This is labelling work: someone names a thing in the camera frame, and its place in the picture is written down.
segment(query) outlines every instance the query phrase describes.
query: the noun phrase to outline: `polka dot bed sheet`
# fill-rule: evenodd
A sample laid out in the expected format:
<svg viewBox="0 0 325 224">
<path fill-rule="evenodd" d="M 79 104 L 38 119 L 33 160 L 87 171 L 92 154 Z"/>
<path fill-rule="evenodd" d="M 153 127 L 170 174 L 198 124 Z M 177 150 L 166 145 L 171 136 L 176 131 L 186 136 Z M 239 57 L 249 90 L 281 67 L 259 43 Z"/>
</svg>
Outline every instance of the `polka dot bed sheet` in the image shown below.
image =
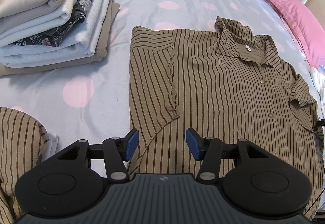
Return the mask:
<svg viewBox="0 0 325 224">
<path fill-rule="evenodd" d="M 279 56 L 295 67 L 320 102 L 308 63 L 264 0 L 114 1 L 121 8 L 111 28 L 108 56 L 101 62 L 0 78 L 0 106 L 14 107 L 38 119 L 60 137 L 59 150 L 78 139 L 95 144 L 128 133 L 129 52 L 135 26 L 214 31 L 217 16 L 237 20 L 255 35 L 272 36 Z M 322 118 L 320 107 L 318 114 Z M 93 162 L 92 168 L 105 175 L 102 162 Z"/>
</svg>

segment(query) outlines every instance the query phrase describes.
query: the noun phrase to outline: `floral fabric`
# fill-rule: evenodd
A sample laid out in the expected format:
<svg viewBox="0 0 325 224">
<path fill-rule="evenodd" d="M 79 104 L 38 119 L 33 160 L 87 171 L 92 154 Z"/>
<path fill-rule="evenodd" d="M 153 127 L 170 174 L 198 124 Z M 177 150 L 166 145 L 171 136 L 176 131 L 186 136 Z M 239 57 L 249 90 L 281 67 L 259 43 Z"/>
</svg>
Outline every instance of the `floral fabric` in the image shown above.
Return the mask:
<svg viewBox="0 0 325 224">
<path fill-rule="evenodd" d="M 44 46 L 58 47 L 73 25 L 83 23 L 85 21 L 91 2 L 92 0 L 78 0 L 72 9 L 69 21 L 67 21 L 64 25 L 26 37 L 24 39 L 20 39 L 13 44 L 20 46 L 41 44 Z"/>
</svg>

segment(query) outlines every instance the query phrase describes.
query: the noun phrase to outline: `metal screw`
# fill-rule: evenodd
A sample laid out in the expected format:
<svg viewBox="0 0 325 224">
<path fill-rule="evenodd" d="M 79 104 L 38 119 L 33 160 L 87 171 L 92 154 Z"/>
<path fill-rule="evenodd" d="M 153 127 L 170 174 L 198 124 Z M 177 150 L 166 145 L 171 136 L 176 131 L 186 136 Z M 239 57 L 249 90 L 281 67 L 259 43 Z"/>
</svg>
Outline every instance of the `metal screw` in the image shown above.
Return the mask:
<svg viewBox="0 0 325 224">
<path fill-rule="evenodd" d="M 110 174 L 110 177 L 114 180 L 123 180 L 126 178 L 126 173 L 124 172 L 114 172 Z"/>
<path fill-rule="evenodd" d="M 216 177 L 216 175 L 211 172 L 203 172 L 200 174 L 200 178 L 202 180 L 213 180 L 213 179 L 215 179 L 215 177 Z"/>
</svg>

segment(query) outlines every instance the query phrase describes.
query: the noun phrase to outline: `brown striped shirt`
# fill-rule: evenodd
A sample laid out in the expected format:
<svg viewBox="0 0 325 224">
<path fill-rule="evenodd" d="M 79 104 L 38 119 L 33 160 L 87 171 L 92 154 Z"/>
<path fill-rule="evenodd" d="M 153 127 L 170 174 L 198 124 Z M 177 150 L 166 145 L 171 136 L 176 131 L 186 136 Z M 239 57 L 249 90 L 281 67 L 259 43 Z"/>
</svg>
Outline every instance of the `brown striped shirt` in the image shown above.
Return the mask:
<svg viewBox="0 0 325 224">
<path fill-rule="evenodd" d="M 316 110 L 307 83 L 279 58 L 272 38 L 237 21 L 218 17 L 216 32 L 132 31 L 130 115 L 140 141 L 130 173 L 196 174 L 200 162 L 184 138 L 192 127 L 224 143 L 248 139 L 305 173 L 313 186 L 309 208 L 324 174 Z M 232 168 L 222 160 L 219 176 Z"/>
<path fill-rule="evenodd" d="M 33 117 L 0 107 L 0 223 L 23 215 L 14 194 L 19 177 L 35 167 L 48 141 L 45 128 Z"/>
</svg>

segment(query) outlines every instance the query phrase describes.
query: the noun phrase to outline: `pillow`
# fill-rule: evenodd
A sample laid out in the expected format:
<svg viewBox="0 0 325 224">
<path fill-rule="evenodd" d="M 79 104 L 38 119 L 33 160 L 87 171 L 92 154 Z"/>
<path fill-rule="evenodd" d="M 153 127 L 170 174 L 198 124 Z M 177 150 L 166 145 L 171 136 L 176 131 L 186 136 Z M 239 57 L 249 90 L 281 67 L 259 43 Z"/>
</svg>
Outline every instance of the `pillow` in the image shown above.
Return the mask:
<svg viewBox="0 0 325 224">
<path fill-rule="evenodd" d="M 325 32 L 312 12 L 298 0 L 269 0 L 288 23 L 311 67 L 325 64 Z"/>
</svg>

